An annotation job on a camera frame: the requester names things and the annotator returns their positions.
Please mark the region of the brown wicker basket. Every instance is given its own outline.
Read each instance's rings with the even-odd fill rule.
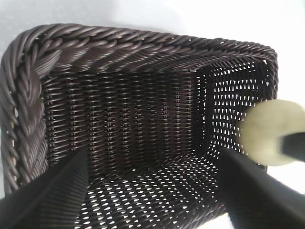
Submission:
[[[194,229],[225,212],[219,149],[241,152],[236,122],[276,98],[277,60],[253,42],[53,24],[10,44],[0,78],[6,194],[86,149],[75,228]]]

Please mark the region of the white surface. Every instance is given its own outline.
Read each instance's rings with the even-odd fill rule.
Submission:
[[[278,97],[305,106],[303,0],[0,0],[0,56],[20,32],[46,23],[129,27],[260,42],[278,52]],[[269,173],[305,193],[303,179],[289,179],[293,173],[305,174],[303,163],[269,168]],[[231,228],[228,218],[201,227],[216,228]]]

